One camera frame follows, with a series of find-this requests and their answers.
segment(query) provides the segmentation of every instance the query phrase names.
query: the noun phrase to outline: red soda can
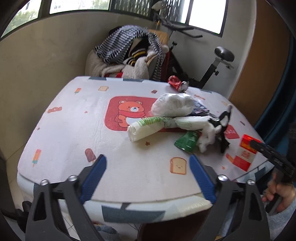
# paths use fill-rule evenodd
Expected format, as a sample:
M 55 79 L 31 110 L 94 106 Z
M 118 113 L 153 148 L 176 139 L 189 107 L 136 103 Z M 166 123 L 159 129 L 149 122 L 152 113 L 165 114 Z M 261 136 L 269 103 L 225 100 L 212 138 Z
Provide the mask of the red soda can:
M 185 92 L 188 89 L 188 87 L 189 87 L 189 84 L 188 84 L 187 81 L 183 81 L 182 82 L 175 75 L 172 75 L 171 77 L 169 77 L 168 83 L 171 86 L 173 86 L 178 92 Z

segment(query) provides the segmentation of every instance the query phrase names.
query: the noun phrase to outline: window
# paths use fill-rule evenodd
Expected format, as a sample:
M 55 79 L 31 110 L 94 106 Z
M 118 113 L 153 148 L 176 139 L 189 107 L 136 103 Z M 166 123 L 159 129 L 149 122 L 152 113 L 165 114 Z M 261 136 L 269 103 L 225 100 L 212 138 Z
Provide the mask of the window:
M 112 0 L 112 9 L 149 17 L 151 0 Z
M 22 24 L 29 22 L 38 17 L 38 11 L 40 8 L 41 0 L 30 0 L 8 24 L 2 37 Z
M 168 0 L 165 16 L 216 34 L 222 34 L 227 0 Z
M 71 10 L 108 10 L 110 0 L 52 0 L 50 14 Z

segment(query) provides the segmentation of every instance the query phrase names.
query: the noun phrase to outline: plastic bag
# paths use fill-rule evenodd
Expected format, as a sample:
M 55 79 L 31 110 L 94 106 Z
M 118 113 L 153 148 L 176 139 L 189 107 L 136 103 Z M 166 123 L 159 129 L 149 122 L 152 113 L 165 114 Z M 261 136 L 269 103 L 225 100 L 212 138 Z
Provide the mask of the plastic bag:
M 194 100 L 190 95 L 166 93 L 153 103 L 151 112 L 154 116 L 179 117 L 189 115 L 194 107 Z

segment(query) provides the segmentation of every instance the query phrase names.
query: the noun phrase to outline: green wrapper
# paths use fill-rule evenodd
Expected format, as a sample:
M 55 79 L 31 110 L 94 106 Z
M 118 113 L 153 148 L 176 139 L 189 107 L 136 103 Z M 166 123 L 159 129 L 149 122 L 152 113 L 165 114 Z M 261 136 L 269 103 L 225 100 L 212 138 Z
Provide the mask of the green wrapper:
M 174 145 L 182 150 L 192 153 L 198 138 L 199 135 L 195 131 L 188 131 L 184 136 L 176 140 Z

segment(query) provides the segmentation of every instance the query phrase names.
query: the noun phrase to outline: brown panel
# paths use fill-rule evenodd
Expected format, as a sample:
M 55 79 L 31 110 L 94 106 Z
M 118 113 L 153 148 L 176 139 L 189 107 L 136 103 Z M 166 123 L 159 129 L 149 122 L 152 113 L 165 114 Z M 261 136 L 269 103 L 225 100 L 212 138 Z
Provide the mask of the brown panel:
M 288 27 L 265 0 L 257 0 L 257 19 L 250 52 L 229 100 L 254 125 L 270 102 L 289 51 Z

